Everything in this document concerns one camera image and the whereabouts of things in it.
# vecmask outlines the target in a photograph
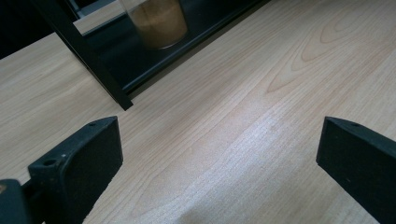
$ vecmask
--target glass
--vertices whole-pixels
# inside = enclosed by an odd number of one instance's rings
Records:
[[[149,49],[164,49],[176,44],[187,33],[178,0],[120,0],[143,43]]]

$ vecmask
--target screw hole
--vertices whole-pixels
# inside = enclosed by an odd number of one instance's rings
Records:
[[[45,165],[45,166],[51,166],[51,165],[53,165],[53,164],[55,164],[56,163],[56,160],[49,160],[49,161],[44,161],[43,162],[43,165]]]

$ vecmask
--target light wood grain surface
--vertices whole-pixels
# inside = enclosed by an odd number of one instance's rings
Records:
[[[0,61],[0,178],[116,115],[124,163],[86,223],[375,223],[315,158],[324,116],[396,140],[395,11],[272,1],[126,112],[50,35]]]

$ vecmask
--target wood grain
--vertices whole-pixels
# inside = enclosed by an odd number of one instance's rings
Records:
[[[324,116],[396,140],[395,10],[272,1],[126,112],[50,35],[0,61],[0,178],[117,115],[124,164],[86,223],[375,223],[315,158]]]

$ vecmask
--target shelf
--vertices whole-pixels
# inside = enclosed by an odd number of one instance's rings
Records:
[[[110,74],[126,93],[154,77],[261,0],[180,0],[189,27],[187,35],[167,49],[145,49],[126,14],[84,34]]]

